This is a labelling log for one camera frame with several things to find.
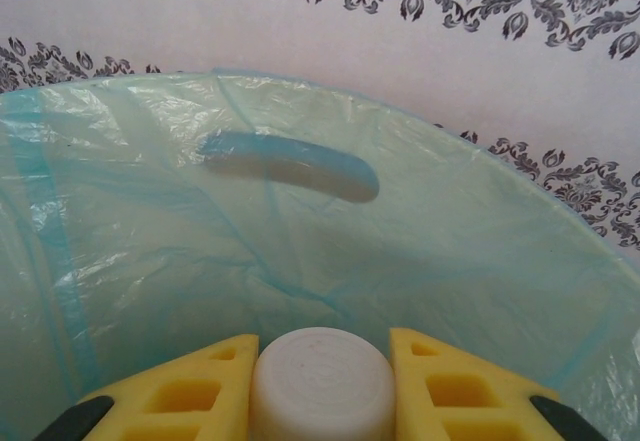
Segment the white cylinder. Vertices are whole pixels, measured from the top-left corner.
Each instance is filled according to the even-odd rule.
[[[307,328],[260,355],[251,389],[254,441],[392,441],[391,366],[364,339]]]

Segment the bin liner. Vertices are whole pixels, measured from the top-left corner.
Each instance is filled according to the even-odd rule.
[[[640,439],[640,283],[502,161],[362,96],[255,73],[0,97],[0,440],[223,338],[423,331]]]

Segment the light blue plastic bag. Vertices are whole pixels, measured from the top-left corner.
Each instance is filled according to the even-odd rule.
[[[218,72],[0,97],[0,440],[239,333],[418,329],[640,439],[640,283],[483,150],[377,102]]]

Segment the bin handle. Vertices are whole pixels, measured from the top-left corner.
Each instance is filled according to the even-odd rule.
[[[295,139],[222,131],[209,135],[199,154],[216,174],[301,186],[353,203],[372,201],[380,191],[361,158]]]

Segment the plastic bag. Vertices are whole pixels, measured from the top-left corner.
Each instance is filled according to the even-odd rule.
[[[0,439],[239,333],[406,326],[638,439],[638,275],[501,161],[349,93],[242,73],[0,97]]]

